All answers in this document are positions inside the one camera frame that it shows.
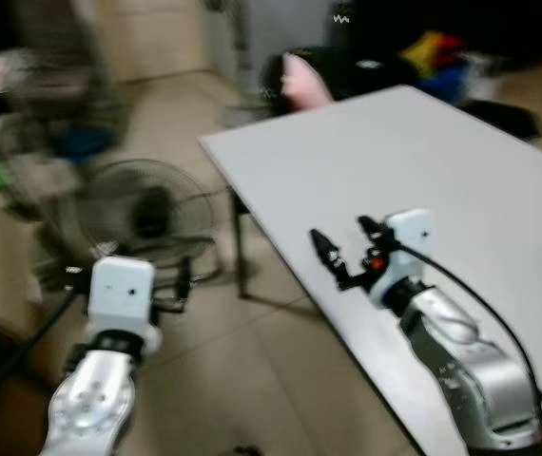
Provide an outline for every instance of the robotic arm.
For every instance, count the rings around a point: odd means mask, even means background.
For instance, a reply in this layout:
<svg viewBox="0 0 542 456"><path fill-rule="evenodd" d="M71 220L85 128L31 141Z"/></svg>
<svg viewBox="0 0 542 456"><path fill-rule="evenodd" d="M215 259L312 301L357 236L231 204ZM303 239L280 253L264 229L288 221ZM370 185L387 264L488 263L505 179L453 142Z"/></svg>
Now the robotic arm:
<svg viewBox="0 0 542 456"><path fill-rule="evenodd" d="M48 436L41 456L110 456L126 433L134 408L134 375L159 349L151 325L154 268L108 256L96 263L87 308L88 343L77 346L48 410ZM188 261L181 268L178 303L191 288Z"/></svg>
<svg viewBox="0 0 542 456"><path fill-rule="evenodd" d="M542 420L529 374L494 343L480 338L472 318L422 280L423 263L396 249L396 240L427 253L431 215L417 210L382 223L358 219L373 246L364 273L349 275L339 248L317 230L320 261L343 290L361 287L393 311L413 352L439 384L472 456L542 456Z"/></svg>

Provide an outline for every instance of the table leg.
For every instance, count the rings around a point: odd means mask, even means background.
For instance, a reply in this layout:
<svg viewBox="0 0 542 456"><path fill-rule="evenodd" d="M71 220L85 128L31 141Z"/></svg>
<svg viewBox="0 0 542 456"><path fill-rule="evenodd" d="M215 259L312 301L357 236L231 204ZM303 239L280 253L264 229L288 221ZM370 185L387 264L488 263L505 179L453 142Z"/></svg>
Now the table leg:
<svg viewBox="0 0 542 456"><path fill-rule="evenodd" d="M233 210L233 232L235 235L236 245L236 272L238 294L240 298L246 298L247 293L247 276L245 270L245 258L243 257L243 234L242 234L242 215L247 214L247 208L243 205L242 200L231 192L232 210Z"/></svg>

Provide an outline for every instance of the electric fan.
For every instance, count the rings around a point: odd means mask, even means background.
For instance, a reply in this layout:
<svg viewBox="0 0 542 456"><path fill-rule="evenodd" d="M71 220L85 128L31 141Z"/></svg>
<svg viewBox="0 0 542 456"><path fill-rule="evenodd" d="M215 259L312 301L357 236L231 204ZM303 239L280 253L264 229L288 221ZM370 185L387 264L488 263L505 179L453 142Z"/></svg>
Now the electric fan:
<svg viewBox="0 0 542 456"><path fill-rule="evenodd" d="M152 262L156 286L174 281L185 257L196 259L211 249L216 266L195 274L210 279L222 270L211 236L214 211L208 194L184 171L161 161L132 160L99 170L75 198L76 215L91 246L110 245Z"/></svg>

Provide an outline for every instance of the tiled floor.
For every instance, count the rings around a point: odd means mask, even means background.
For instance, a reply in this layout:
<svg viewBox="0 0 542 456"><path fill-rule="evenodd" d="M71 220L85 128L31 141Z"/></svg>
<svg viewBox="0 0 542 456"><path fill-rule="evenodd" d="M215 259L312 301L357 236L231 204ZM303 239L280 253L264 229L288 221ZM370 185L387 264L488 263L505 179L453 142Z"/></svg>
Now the tiled floor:
<svg viewBox="0 0 542 456"><path fill-rule="evenodd" d="M515 76L504 101L542 117L538 78L536 72ZM237 298L226 183L196 143L222 130L222 107L235 103L236 95L198 73L132 87L129 97L135 108L126 140L101 162L161 160L218 192L213 201L227 273L196 288L185 315L163 321L164 343L141 372L134 428L119 454L216 456L256 444L267 456L415 455L251 221L245 233L250 284L264 299ZM72 337L83 323L75 313L58 331Z"/></svg>

